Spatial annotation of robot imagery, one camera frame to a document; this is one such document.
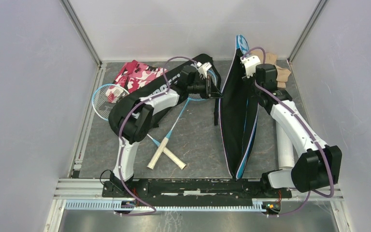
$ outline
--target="pink camouflage cloth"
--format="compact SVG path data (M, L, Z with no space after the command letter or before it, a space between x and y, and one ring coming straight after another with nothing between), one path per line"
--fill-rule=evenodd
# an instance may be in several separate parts
M163 68L155 68L133 60L132 62L127 62L123 65L123 68L113 81L113 84L119 85L129 93L132 93L147 85L162 74ZM117 100L116 97L111 97L108 99L110 103L115 103Z

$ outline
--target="white racket grip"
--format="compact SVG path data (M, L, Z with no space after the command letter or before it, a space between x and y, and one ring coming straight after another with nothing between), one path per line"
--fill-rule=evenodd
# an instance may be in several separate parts
M164 139L161 141L160 146L158 146L157 151L154 153L153 157L151 158L150 162L147 165L149 169L154 169L154 166L156 165L158 158L160 158L160 155L163 152L168 142L169 142L169 139L164 137Z
M168 148L164 148L164 154L166 154L177 166L182 170L185 168L186 164L181 161L175 154L173 154Z

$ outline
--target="gray floor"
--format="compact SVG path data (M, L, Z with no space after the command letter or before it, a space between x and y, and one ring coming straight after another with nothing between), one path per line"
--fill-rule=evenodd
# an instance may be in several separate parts
M162 67L163 62L146 62ZM169 69L182 62L171 62ZM124 63L108 63L103 83L111 83ZM214 66L224 82L231 61L214 61ZM289 68L284 60L277 65ZM300 113L306 118L302 101L293 76L288 79L286 89L291 94ZM160 122L160 127L150 134L161 141L183 108L174 107ZM214 100L190 102L174 129L167 148L187 166L181 170L168 157L162 155L154 170L146 168L156 146L148 138L139 145L134 164L135 178L229 178L220 128L214 126ZM105 169L113 169L117 159L118 140L108 122L95 115L89 134L80 178L98 178ZM260 108L258 128L251 157L243 178L260 178L261 174L277 168L276 134L273 119Z
M283 202L282 212L300 203ZM65 210L60 232L338 232L330 202L308 202L290 216L266 218L255 212L157 212L120 217L112 211Z

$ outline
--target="gray tabletop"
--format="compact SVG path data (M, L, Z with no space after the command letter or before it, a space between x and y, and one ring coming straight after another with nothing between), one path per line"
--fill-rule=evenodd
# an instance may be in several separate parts
M164 62L145 62L155 67L162 67ZM169 68L182 62L170 62ZM111 83L124 63L108 63L103 83ZM224 82L231 60L214 61ZM285 60L277 65L288 68ZM286 89L292 96L299 112L306 118L302 101L294 80L290 75ZM172 108L161 120L159 128L151 129L149 134L161 141L172 127L185 102ZM224 155L219 126L214 126L214 100L190 102L174 128L167 144L187 166L181 170L167 156L162 155L153 170L146 167L156 150L156 145L149 139L141 141L134 164L135 178L230 178ZM254 147L248 160L243 178L260 178L262 173L278 167L276 153L276 132L274 120L260 108L257 134ZM97 115L93 119L80 178L98 178L105 169L113 169L117 160L118 139L107 121Z

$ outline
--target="black cable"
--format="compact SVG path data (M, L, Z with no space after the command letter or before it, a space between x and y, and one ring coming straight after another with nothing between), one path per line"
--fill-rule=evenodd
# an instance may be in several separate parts
M103 174L106 172L106 171L110 171L111 173L113 172L112 170L110 170L110 169L106 169L106 170L104 170L101 174L100 174L100 179L99 179L99 181L100 181L100 183L104 186L104 183L101 181L101 177L103 176Z

